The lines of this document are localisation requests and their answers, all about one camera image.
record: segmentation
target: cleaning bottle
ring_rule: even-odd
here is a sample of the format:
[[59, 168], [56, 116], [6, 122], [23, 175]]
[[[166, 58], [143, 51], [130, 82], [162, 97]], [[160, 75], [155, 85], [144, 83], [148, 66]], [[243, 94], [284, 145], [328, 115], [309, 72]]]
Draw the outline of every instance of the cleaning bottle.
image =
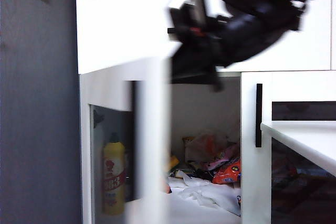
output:
[[113, 132], [103, 149], [103, 212], [119, 215], [125, 203], [125, 147]]

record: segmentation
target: red label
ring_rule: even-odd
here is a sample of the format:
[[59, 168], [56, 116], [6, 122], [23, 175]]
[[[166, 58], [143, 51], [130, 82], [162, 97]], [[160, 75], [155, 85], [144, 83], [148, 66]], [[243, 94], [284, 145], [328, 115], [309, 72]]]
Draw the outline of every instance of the red label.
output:
[[125, 170], [116, 177], [104, 179], [104, 191], [117, 189], [125, 182]]

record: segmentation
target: orange object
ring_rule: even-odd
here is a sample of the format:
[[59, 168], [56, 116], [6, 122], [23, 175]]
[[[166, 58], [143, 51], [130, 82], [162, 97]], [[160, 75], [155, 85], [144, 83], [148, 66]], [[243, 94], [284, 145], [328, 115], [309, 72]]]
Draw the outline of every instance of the orange object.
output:
[[240, 180], [240, 157], [234, 158], [216, 171], [212, 183], [226, 184]]

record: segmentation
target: white countertop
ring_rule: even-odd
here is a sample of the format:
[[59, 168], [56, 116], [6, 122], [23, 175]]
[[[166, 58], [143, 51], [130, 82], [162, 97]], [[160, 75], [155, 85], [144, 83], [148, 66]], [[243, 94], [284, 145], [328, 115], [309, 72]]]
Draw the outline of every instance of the white countertop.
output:
[[336, 176], [336, 121], [269, 121], [261, 130]]

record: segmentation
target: blurred black object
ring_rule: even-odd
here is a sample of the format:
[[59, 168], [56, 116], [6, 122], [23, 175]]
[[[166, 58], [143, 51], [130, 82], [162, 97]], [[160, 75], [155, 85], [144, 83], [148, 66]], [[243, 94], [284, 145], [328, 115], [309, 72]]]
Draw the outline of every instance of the blurred black object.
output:
[[298, 30], [306, 6], [306, 0], [222, 1], [232, 17], [209, 17], [205, 0], [170, 6], [173, 32], [183, 43], [173, 56], [173, 83], [186, 76], [201, 76], [220, 90], [216, 66], [249, 59], [286, 31]]

